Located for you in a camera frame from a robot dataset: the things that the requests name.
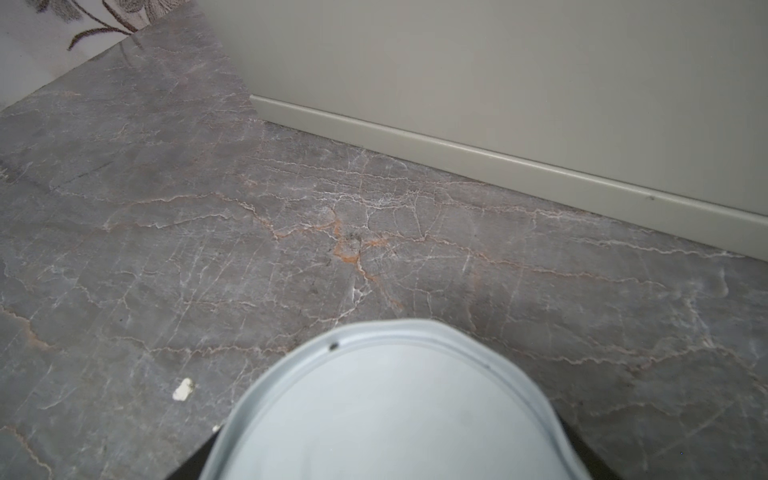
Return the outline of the grey metal cabinet counter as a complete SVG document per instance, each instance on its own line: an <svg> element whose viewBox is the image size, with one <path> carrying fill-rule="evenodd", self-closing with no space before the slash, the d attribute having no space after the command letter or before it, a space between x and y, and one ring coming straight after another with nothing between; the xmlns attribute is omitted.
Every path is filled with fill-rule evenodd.
<svg viewBox="0 0 768 480"><path fill-rule="evenodd" d="M258 115L757 259L763 1L204 1Z"/></svg>

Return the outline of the teal label can front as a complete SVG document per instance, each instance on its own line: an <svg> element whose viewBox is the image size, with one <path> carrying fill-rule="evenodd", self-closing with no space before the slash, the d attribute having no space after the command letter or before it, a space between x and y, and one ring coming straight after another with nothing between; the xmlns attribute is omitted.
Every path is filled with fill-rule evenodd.
<svg viewBox="0 0 768 480"><path fill-rule="evenodd" d="M437 321L353 323L270 367L229 415L205 479L585 479L542 390Z"/></svg>

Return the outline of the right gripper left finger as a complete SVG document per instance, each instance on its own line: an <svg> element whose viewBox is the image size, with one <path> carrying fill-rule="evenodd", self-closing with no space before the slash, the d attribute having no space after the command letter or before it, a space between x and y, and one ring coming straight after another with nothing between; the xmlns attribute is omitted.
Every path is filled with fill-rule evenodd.
<svg viewBox="0 0 768 480"><path fill-rule="evenodd" d="M172 471L166 480L199 480L218 436L219 433L215 432L199 449Z"/></svg>

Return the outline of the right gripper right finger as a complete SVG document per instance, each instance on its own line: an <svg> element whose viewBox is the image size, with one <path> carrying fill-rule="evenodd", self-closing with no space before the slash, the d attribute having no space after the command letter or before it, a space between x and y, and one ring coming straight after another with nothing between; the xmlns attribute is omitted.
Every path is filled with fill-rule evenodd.
<svg viewBox="0 0 768 480"><path fill-rule="evenodd" d="M562 416L558 417L576 454L594 480L621 480L621 477L583 440Z"/></svg>

